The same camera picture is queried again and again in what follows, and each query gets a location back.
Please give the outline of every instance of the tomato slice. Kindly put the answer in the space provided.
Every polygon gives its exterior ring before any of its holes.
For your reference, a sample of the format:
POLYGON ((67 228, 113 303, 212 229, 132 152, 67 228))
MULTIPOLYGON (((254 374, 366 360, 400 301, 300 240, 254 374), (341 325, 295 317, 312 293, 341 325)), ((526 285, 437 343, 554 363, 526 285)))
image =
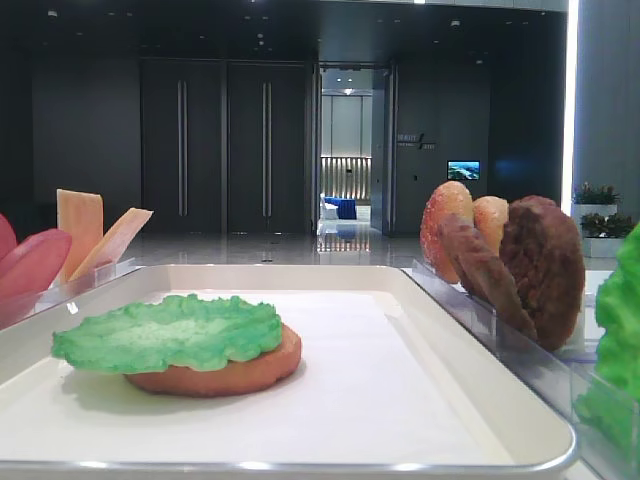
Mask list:
POLYGON ((18 246, 16 234, 9 220, 0 213, 0 260, 18 246))
POLYGON ((71 248, 71 235, 52 228, 28 237, 0 260, 0 301, 46 290, 71 248))

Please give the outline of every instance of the cheese slice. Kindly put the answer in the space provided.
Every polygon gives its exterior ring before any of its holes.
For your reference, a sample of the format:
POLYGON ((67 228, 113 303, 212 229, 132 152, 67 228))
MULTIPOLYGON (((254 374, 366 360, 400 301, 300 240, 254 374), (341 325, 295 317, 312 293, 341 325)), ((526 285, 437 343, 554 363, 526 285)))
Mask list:
POLYGON ((80 266, 73 272, 69 281, 75 280, 91 270, 109 263, 115 263, 127 249, 133 238, 147 223, 153 212, 139 208, 130 208, 102 238, 80 266))
POLYGON ((58 228, 71 235, 60 281, 67 282, 104 234, 102 197, 93 193, 57 190, 58 228))

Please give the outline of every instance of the plant pot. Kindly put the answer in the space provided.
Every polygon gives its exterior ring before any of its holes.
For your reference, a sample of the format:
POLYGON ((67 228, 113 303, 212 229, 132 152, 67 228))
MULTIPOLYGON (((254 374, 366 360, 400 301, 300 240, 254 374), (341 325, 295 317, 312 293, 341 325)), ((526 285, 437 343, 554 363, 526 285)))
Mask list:
POLYGON ((584 237, 582 232, 582 217, 584 215, 588 215, 590 213, 597 213, 598 215, 602 215, 603 217, 609 217, 618 213, 618 205, 615 203, 612 205, 595 205, 590 203, 584 204, 573 204, 571 208, 571 218, 578 225, 578 230, 580 231, 580 236, 584 237))
POLYGON ((623 238, 583 238, 582 253, 591 258, 615 258, 623 238))

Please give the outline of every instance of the table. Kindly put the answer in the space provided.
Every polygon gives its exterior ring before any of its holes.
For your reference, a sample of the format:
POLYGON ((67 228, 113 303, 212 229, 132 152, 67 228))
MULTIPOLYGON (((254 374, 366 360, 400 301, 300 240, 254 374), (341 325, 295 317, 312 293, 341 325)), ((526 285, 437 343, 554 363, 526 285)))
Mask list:
POLYGON ((338 218, 340 220, 357 220, 356 201, 351 198, 324 197, 326 203, 338 207, 338 218))

